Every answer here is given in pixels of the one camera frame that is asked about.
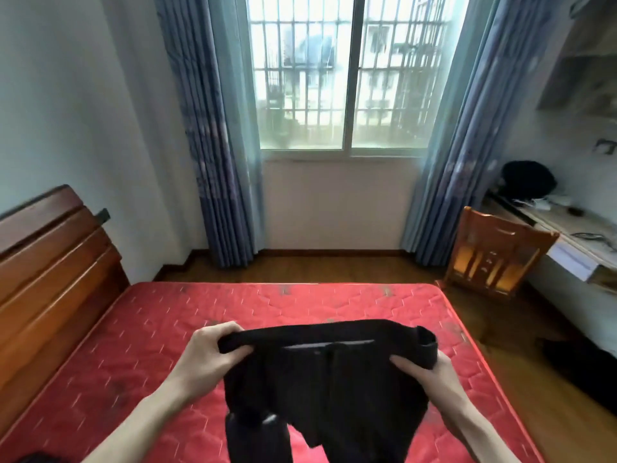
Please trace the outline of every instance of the baseboard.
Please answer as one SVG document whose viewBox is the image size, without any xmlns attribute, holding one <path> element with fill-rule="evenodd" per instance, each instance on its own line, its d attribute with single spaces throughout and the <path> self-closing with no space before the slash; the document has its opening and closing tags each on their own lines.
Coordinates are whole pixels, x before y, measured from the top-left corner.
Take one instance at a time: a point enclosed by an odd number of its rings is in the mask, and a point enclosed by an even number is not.
<svg viewBox="0 0 617 463">
<path fill-rule="evenodd" d="M 397 257 L 408 255 L 405 250 L 369 249 L 264 249 L 259 252 L 264 257 Z"/>
<path fill-rule="evenodd" d="M 161 281 L 167 276 L 169 273 L 184 273 L 188 270 L 189 266 L 194 262 L 197 257 L 210 256 L 209 249 L 193 249 L 189 256 L 187 256 L 184 263 L 181 265 L 174 264 L 165 264 L 160 267 L 160 270 L 154 276 L 153 281 Z"/>
</svg>

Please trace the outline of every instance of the red mattress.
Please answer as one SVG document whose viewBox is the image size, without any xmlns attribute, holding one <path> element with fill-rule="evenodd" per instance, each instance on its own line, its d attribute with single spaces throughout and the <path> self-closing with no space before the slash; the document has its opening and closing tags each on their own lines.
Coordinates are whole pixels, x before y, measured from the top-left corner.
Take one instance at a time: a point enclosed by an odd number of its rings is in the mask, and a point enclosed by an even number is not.
<svg viewBox="0 0 617 463">
<path fill-rule="evenodd" d="M 79 461 L 163 381 L 191 332 L 235 320 L 245 329 L 338 320 L 392 319 L 427 327 L 452 358 L 471 400 L 523 463 L 542 458 L 443 293 L 431 285 L 141 283 L 93 328 L 0 443 L 0 462 L 44 450 Z M 149 462 L 228 462 L 222 384 L 184 410 Z M 294 463 L 325 463 L 293 428 Z M 407 462 L 471 462 L 429 411 Z"/>
</svg>

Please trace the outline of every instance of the window sill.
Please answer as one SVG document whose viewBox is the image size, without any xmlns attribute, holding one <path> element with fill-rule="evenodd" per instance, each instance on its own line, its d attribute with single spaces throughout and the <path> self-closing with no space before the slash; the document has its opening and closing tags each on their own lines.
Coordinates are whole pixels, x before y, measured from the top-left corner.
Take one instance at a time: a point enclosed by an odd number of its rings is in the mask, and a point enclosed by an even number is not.
<svg viewBox="0 0 617 463">
<path fill-rule="evenodd" d="M 378 162 L 392 159 L 424 159 L 426 149 L 354 149 L 349 155 L 342 150 L 263 149 L 264 161 L 295 162 Z"/>
</svg>

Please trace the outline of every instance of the wooden headboard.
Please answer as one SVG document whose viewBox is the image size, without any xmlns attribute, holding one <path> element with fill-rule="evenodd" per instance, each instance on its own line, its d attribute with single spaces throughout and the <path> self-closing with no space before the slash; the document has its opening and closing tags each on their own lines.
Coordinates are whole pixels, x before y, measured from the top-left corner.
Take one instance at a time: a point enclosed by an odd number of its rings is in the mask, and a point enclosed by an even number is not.
<svg viewBox="0 0 617 463">
<path fill-rule="evenodd" d="M 0 216 L 0 436 L 127 286 L 71 187 Z"/>
</svg>

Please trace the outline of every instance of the wall shelf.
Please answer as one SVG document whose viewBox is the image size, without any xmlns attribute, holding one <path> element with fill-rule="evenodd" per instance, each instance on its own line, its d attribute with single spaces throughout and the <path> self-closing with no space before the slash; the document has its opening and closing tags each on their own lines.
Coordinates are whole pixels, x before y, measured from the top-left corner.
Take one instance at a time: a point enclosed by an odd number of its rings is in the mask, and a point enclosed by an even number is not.
<svg viewBox="0 0 617 463">
<path fill-rule="evenodd" d="M 617 118 L 617 0 L 593 0 L 575 21 L 538 109 Z"/>
</svg>

